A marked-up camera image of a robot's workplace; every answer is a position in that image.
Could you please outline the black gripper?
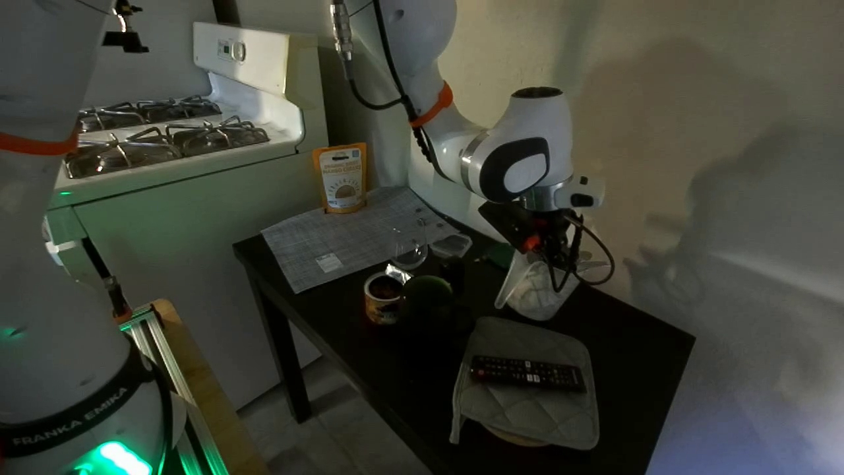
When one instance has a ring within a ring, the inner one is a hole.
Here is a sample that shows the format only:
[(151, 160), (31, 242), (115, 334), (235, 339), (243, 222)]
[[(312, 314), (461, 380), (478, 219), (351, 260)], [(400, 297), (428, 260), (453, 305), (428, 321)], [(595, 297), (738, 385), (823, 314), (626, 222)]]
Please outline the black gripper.
[(539, 251), (574, 211), (599, 207), (606, 183), (595, 177), (574, 173), (556, 183), (532, 187), (512, 199), (487, 199), (480, 215), (516, 251)]

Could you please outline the robot base mount frame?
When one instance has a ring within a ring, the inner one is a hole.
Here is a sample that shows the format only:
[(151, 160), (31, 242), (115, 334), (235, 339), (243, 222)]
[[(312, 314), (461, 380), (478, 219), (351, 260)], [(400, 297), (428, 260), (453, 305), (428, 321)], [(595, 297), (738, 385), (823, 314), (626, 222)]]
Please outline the robot base mount frame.
[(177, 404), (175, 447), (160, 475), (269, 475), (171, 300), (136, 305), (120, 330), (164, 372)]

